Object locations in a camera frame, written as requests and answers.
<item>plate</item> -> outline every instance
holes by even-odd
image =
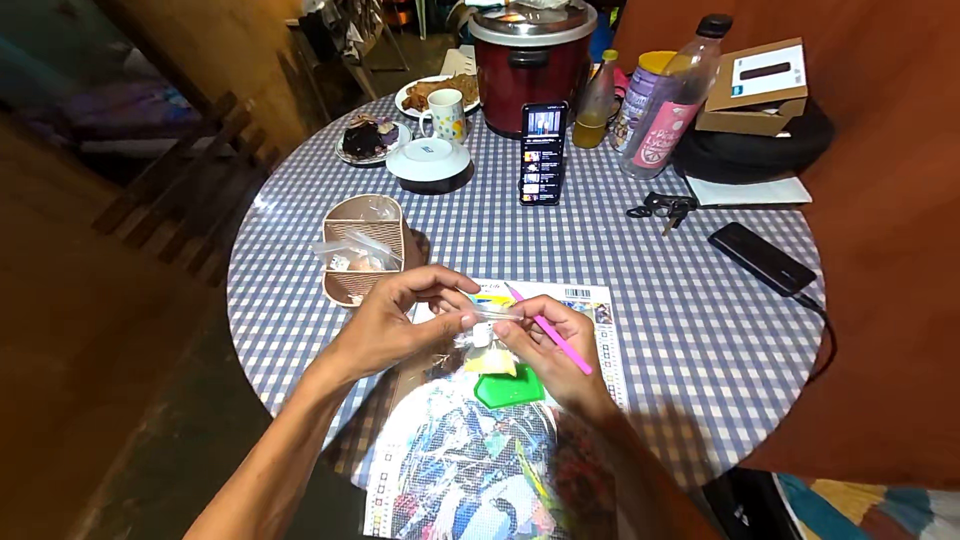
[[[434,75],[433,77],[424,77],[422,79],[417,79],[413,83],[410,83],[407,86],[404,86],[400,89],[399,92],[394,96],[394,104],[396,108],[407,116],[412,116],[414,118],[420,118],[421,112],[416,109],[404,109],[403,100],[407,99],[407,88],[412,87],[416,83],[436,83],[437,81],[446,81],[447,79],[453,77],[453,75]],[[471,104],[464,103],[464,114],[470,114],[470,112],[477,107],[480,107],[480,98],[477,97]]]
[[[401,179],[436,182],[454,176],[470,164],[470,152],[459,142],[439,137],[418,138],[387,157],[387,170]]]
[[[354,166],[377,165],[379,163],[386,161],[387,156],[390,156],[390,154],[394,150],[399,148],[400,145],[406,144],[411,140],[413,140],[414,138],[414,134],[413,132],[410,131],[410,128],[408,128],[406,125],[401,124],[399,122],[394,122],[394,123],[396,124],[396,127],[400,130],[400,132],[396,134],[396,142],[388,145],[387,152],[385,152],[382,156],[374,156],[372,158],[360,158],[360,159],[355,158],[353,156],[348,156],[347,153],[344,152],[344,136],[340,135],[340,140],[338,140],[336,146],[334,146],[337,152],[337,158],[340,158],[346,163]]]

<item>blue and white checkered tablecloth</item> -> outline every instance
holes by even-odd
[[[401,117],[393,96],[362,110]],[[808,292],[823,302],[820,261],[799,211],[702,209],[662,237],[662,219],[629,219],[624,211],[651,190],[686,194],[685,183],[670,170],[648,182],[624,177],[606,142],[592,150],[568,143],[560,205],[522,207],[519,143],[491,132],[482,113],[472,116],[466,143],[476,167],[470,183],[446,195],[416,195],[385,168],[337,159],[333,146],[347,120],[310,137],[277,169],[233,247],[230,328],[247,377],[272,414],[347,318],[324,296],[321,264],[308,244],[322,237],[328,210],[361,193],[396,198],[410,226],[430,239],[432,261],[468,276],[609,286],[633,420],[682,485],[703,484],[732,467],[797,399],[821,321],[731,263],[707,237],[731,221],[743,223],[813,268],[818,280]],[[353,387],[324,446],[377,379]]]

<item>pink label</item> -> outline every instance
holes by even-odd
[[[678,105],[664,101],[654,123],[650,125],[650,131],[636,149],[634,165],[647,169],[663,165],[699,108],[699,105]]]

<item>cake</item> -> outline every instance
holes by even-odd
[[[390,118],[361,112],[350,120],[344,133],[344,153],[358,160],[377,158],[387,153],[398,136],[399,128]]]

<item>barcode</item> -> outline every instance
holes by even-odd
[[[590,289],[566,289],[567,298],[589,298]]]

